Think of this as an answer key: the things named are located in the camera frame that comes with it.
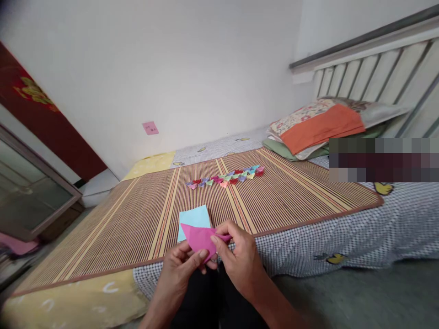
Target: black pants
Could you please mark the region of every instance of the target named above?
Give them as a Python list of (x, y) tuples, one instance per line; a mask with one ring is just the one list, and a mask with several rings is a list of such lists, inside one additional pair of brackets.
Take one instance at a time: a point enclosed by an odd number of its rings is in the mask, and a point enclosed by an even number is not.
[(196, 270), (171, 328), (268, 328), (255, 308), (236, 290), (224, 265), (218, 271)]

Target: orange pillowcase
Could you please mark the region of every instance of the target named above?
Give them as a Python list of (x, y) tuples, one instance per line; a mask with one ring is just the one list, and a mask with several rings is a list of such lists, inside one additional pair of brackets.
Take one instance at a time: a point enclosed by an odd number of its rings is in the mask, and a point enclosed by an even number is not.
[(316, 117), (291, 127), (280, 137), (292, 154), (327, 142), (329, 138), (340, 138), (366, 131), (360, 115), (353, 109), (336, 104)]

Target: green cloth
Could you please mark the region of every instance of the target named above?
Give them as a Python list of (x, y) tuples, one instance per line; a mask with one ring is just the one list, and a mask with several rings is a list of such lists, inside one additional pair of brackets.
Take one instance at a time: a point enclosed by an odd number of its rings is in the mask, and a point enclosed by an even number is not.
[[(366, 129), (364, 133), (359, 133), (343, 138), (377, 138), (385, 131), (386, 127), (387, 127), (386, 123), (381, 123), (377, 126)], [(287, 146), (284, 143), (267, 138), (263, 140), (262, 145), (268, 148), (269, 150), (272, 150), (274, 153), (279, 154), (281, 157), (287, 160), (299, 161), (299, 159), (297, 159), (290, 152), (289, 148), (287, 148)], [(322, 146), (321, 148), (311, 153), (308, 159), (317, 158), (319, 156), (328, 155), (328, 154), (329, 154), (329, 144), (326, 144), (325, 146)]]

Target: person's right hand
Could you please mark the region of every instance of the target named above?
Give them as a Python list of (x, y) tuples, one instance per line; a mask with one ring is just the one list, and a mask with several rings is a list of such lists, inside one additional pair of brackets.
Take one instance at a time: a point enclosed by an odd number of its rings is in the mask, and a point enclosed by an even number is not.
[(256, 298), (258, 288), (270, 280), (257, 253), (255, 239), (228, 220), (217, 227), (217, 234), (230, 234), (236, 244), (233, 253), (223, 240), (211, 236), (216, 250), (223, 260), (225, 271), (239, 293), (248, 301)]

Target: pink cloth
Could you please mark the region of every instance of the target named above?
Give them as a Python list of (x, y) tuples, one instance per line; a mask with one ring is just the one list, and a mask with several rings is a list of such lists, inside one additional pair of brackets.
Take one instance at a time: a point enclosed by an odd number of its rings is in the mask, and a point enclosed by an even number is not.
[(183, 223), (180, 225), (182, 226), (184, 235), (186, 236), (187, 243), (189, 243), (194, 252), (200, 251), (201, 249), (207, 249), (209, 251), (209, 255), (204, 260), (205, 264), (216, 253), (216, 247), (210, 239), (212, 235), (217, 236), (226, 243), (228, 243), (232, 238), (230, 235), (215, 234), (216, 229), (214, 228), (197, 228)]
[(7, 245), (17, 255), (27, 254), (38, 246), (35, 241), (23, 242), (3, 233), (0, 233), (0, 244)]

